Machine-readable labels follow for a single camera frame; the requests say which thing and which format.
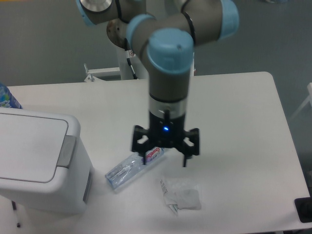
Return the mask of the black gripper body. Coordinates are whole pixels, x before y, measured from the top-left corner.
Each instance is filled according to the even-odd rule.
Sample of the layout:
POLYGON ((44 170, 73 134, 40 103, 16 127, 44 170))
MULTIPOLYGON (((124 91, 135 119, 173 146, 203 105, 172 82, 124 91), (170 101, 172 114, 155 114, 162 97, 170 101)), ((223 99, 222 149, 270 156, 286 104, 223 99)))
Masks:
POLYGON ((147 150, 154 147, 176 148, 179 152, 186 152, 185 138, 185 116, 186 114, 165 120, 149 113, 149 130, 147 150))

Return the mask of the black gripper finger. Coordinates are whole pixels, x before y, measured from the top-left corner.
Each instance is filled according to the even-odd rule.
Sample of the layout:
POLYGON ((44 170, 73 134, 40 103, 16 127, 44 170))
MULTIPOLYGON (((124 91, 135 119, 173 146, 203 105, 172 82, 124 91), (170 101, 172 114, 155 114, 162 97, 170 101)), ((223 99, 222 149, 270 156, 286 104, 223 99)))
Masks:
POLYGON ((200 153, 200 131, 193 128, 183 131, 179 151, 183 154, 183 167, 187 166, 187 160, 200 153))
POLYGON ((150 141, 149 129, 144 129, 139 125, 135 125, 131 151, 137 152, 139 156, 143 158, 143 164, 146 165, 146 153, 151 149, 153 149, 153 143, 150 141), (147 139, 144 142, 140 143, 139 141, 143 139, 144 136, 146 136, 147 139))

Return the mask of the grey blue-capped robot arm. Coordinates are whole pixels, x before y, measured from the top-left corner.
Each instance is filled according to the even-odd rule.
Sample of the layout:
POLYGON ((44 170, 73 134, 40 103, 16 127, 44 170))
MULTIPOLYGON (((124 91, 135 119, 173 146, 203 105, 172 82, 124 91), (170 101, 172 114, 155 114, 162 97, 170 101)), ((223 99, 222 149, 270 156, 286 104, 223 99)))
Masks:
POLYGON ((184 129, 194 48, 236 33, 237 6, 231 0, 178 0, 179 12, 158 20, 143 0, 78 0, 87 25, 111 20, 126 24, 123 47, 149 74, 149 128, 134 127, 132 151, 145 157, 154 147, 177 149, 185 160, 199 155, 197 128, 184 129))

